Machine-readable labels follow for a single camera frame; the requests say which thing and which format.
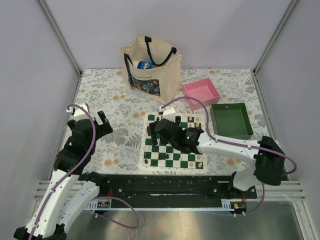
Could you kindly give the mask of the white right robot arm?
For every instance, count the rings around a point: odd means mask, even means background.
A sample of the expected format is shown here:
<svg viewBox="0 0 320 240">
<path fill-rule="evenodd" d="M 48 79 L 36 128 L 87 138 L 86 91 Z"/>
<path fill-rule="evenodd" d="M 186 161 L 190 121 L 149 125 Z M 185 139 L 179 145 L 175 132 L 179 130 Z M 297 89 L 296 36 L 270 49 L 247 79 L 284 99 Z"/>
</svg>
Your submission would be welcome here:
<svg viewBox="0 0 320 240">
<path fill-rule="evenodd" d="M 174 149 L 197 155 L 214 154 L 245 162 L 244 170 L 231 175 L 228 194 L 239 198 L 250 187 L 260 183 L 279 186 L 284 175 L 285 153 L 269 136 L 261 140 L 240 140 L 219 135 L 211 135 L 200 128 L 183 129 L 168 119 L 149 125 L 152 137 L 160 136 Z"/>
</svg>

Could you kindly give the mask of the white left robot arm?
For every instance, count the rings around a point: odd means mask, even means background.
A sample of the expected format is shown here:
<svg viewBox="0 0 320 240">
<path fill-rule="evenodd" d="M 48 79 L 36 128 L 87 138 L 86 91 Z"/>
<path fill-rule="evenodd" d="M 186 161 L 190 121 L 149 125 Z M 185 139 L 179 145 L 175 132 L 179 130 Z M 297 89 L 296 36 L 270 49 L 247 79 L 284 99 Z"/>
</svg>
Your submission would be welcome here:
<svg viewBox="0 0 320 240">
<path fill-rule="evenodd" d="M 72 117 L 67 123 L 71 136 L 55 157 L 48 188 L 33 217 L 26 226 L 15 230 L 13 237 L 17 240 L 65 240 L 85 206 L 109 191 L 106 177 L 91 172 L 80 191 L 66 202 L 70 190 L 91 161 L 97 141 L 113 132 L 105 113 L 97 113 L 102 121 L 99 124 L 85 102 L 70 104 L 66 111 Z"/>
</svg>

